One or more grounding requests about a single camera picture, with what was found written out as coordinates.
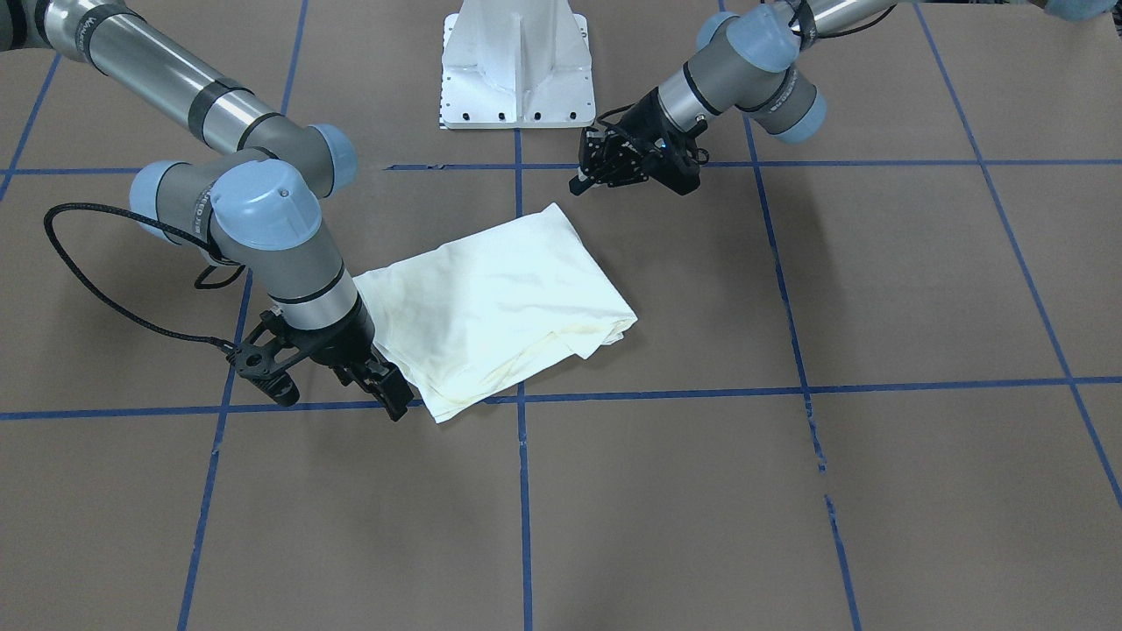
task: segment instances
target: white plastic stand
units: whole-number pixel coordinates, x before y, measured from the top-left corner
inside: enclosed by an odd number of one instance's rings
[[[583,127],[596,118],[588,20],[568,0],[465,0],[444,19],[441,62],[441,127]]]

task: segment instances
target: white towel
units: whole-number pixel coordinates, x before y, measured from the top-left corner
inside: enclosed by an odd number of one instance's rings
[[[438,423],[637,320],[555,203],[355,282]]]

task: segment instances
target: robotic arm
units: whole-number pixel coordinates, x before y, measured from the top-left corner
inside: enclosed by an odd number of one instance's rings
[[[405,413],[413,393],[374,348],[374,322],[320,210],[319,199],[355,180],[342,131],[297,126],[120,0],[8,0],[0,52],[21,47],[89,63],[223,154],[204,165],[148,165],[129,203],[157,237],[185,245],[174,232],[186,234],[210,263],[246,265],[268,290],[274,308],[245,340],[221,347],[239,376],[292,405],[300,393],[286,371],[310,357],[377,397],[392,419]],[[272,339],[258,344],[266,332]]]
[[[700,185],[700,167],[709,158],[697,138],[709,120],[733,107],[784,143],[806,140],[826,118],[826,99],[795,67],[799,54],[819,39],[872,26],[896,1],[776,0],[744,16],[712,16],[698,34],[697,54],[679,71],[635,104],[597,118],[603,130],[582,130],[570,192],[579,195],[595,185],[624,186],[653,177],[680,195],[690,193]],[[1114,0],[1032,2],[1049,15],[1077,21],[1110,10]],[[876,13],[876,20],[850,29]],[[618,122],[607,120],[620,112]]]

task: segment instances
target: blue joint cap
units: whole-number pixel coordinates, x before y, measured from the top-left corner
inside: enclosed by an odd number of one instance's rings
[[[1045,12],[1069,22],[1079,22],[1105,13],[1118,0],[1048,0]]]
[[[712,42],[712,36],[717,35],[717,29],[720,25],[727,22],[728,20],[739,17],[732,11],[721,11],[711,18],[707,19],[703,25],[701,25],[701,30],[698,31],[697,49],[700,51]]]
[[[227,171],[211,188],[214,219],[239,244],[259,250],[294,248],[323,222],[320,201],[293,165],[278,159],[247,162]]]
[[[775,138],[789,144],[801,143],[807,138],[810,138],[818,131],[818,128],[822,126],[826,120],[826,97],[822,97],[822,91],[818,90],[815,92],[815,101],[810,103],[810,109],[807,113],[802,115],[799,122],[795,122],[787,131],[781,131],[775,135]]]
[[[350,138],[343,134],[342,129],[333,125],[311,125],[310,127],[323,136],[323,140],[328,144],[328,150],[331,152],[334,180],[331,184],[331,192],[327,194],[327,196],[331,196],[335,191],[341,191],[355,182],[355,177],[358,175],[358,154],[355,153],[355,145],[351,144]]]
[[[140,170],[137,176],[132,180],[132,186],[129,189],[129,208],[132,212],[137,214],[142,214],[148,219],[159,219],[156,216],[156,193],[159,191],[159,183],[164,180],[164,174],[167,173],[169,168],[177,164],[183,164],[182,162],[174,162],[169,159],[154,162],[148,166]],[[158,238],[173,245],[181,245],[173,241],[163,230],[159,228],[153,228],[147,223],[140,223],[141,228],[148,230]]]
[[[746,62],[765,72],[783,72],[799,56],[799,37],[771,4],[760,4],[728,26],[728,43]]]

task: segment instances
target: folded cloth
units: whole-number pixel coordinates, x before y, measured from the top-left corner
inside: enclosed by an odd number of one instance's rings
[[[555,203],[355,283],[375,346],[438,423],[637,320]]]

